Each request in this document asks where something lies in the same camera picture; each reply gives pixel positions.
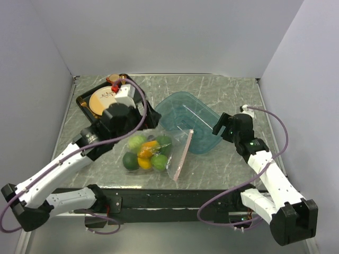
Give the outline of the large green cabbage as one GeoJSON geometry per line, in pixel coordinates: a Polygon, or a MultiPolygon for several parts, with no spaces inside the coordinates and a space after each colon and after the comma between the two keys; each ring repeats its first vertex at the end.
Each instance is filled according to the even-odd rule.
{"type": "Polygon", "coordinates": [[[144,135],[135,135],[128,140],[128,148],[130,150],[139,150],[141,145],[147,141],[144,135]]]}

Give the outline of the dark green avocado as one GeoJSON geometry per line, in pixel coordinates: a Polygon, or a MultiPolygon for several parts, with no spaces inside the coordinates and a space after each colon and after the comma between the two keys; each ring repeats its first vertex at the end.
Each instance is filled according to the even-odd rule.
{"type": "Polygon", "coordinates": [[[138,157],[135,153],[126,152],[122,158],[122,163],[125,169],[129,171],[139,169],[138,157]]]}

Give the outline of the yellow green mango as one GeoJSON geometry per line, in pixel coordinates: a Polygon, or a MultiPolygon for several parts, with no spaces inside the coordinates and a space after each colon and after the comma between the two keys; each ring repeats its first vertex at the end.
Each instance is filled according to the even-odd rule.
{"type": "Polygon", "coordinates": [[[160,144],[156,140],[148,141],[141,145],[137,155],[139,158],[148,159],[158,152],[159,149],[160,144]]]}

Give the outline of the yellow lemon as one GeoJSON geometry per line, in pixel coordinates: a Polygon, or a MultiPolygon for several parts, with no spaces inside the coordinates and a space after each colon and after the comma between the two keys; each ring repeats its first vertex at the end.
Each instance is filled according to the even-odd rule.
{"type": "Polygon", "coordinates": [[[152,163],[150,158],[137,158],[138,165],[141,169],[148,170],[152,168],[152,163]]]}

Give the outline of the clear zip top bag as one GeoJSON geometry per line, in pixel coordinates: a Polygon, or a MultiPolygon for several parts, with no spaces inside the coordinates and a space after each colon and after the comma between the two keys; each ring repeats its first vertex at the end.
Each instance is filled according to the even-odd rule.
{"type": "MultiPolygon", "coordinates": [[[[167,156],[168,162],[167,162],[167,165],[166,165],[166,169],[164,171],[155,170],[153,167],[151,169],[148,169],[148,170],[141,169],[140,167],[139,167],[139,169],[134,170],[134,171],[129,171],[127,169],[125,169],[125,170],[128,173],[131,173],[131,174],[134,174],[134,175],[150,174],[150,173],[158,173],[158,174],[167,173],[169,178],[176,182],[179,178],[181,171],[182,171],[187,153],[189,151],[189,147],[190,147],[192,136],[193,136],[193,130],[166,131],[166,130],[163,130],[163,129],[156,129],[156,130],[149,129],[149,130],[144,130],[144,131],[138,131],[135,134],[133,134],[132,136],[135,136],[135,135],[144,135],[147,138],[146,142],[156,140],[156,138],[159,135],[169,136],[172,139],[172,151],[171,151],[170,155],[167,156]]],[[[128,148],[128,141],[127,141],[127,151],[126,152],[132,152],[132,153],[135,153],[137,155],[139,150],[130,150],[128,148]]]]}

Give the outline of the green bell pepper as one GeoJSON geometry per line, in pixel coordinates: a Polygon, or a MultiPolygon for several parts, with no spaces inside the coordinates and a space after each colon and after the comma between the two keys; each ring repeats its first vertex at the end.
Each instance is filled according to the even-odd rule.
{"type": "Polygon", "coordinates": [[[159,152],[162,155],[169,156],[172,151],[172,139],[166,135],[159,135],[156,138],[156,141],[159,144],[159,152]]]}

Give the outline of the small green cabbage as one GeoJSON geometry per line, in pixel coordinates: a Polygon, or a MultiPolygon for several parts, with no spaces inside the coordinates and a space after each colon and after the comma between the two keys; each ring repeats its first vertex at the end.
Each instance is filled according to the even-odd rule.
{"type": "Polygon", "coordinates": [[[153,168],[158,171],[164,171],[166,169],[167,162],[168,158],[163,154],[156,154],[151,158],[153,168]]]}

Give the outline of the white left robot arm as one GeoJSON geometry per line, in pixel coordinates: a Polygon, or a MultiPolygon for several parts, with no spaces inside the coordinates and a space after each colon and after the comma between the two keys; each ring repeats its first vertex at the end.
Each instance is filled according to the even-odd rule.
{"type": "Polygon", "coordinates": [[[72,210],[102,211],[108,205],[108,199],[96,184],[73,192],[53,192],[69,176],[112,150],[120,140],[136,131],[156,128],[160,118],[161,114],[150,104],[145,105],[143,114],[133,106],[112,104],[100,119],[82,129],[50,164],[18,185],[5,185],[1,192],[20,228],[33,231],[50,217],[72,210]]]}

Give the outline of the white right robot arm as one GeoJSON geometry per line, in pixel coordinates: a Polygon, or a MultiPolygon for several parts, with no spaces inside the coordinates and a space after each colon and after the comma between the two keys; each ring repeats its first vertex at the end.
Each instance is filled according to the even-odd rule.
{"type": "Polygon", "coordinates": [[[281,246],[313,238],[316,235],[318,206],[312,199],[306,200],[288,181],[266,143],[255,137],[254,113],[243,110],[233,116],[222,113],[212,133],[233,143],[236,151],[257,173],[270,194],[267,198],[256,188],[249,188],[232,197],[232,205],[238,211],[247,207],[256,212],[270,226],[274,240],[281,246]]]}

